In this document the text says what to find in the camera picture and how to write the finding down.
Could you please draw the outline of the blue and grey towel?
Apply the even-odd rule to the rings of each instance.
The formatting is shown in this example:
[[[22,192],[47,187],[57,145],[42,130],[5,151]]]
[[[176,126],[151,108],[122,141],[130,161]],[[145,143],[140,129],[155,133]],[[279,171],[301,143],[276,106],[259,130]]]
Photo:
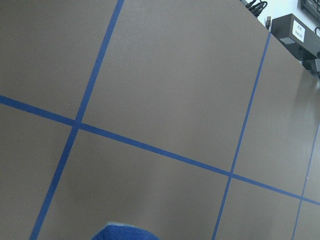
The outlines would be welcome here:
[[[108,222],[92,240],[159,240],[153,233],[133,225]]]

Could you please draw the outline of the black box with label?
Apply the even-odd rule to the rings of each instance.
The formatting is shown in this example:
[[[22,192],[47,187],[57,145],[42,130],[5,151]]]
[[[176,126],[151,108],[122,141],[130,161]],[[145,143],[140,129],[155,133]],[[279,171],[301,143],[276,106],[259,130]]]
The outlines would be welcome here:
[[[315,59],[320,53],[320,37],[292,13],[274,18],[271,34],[297,59],[300,54]]]

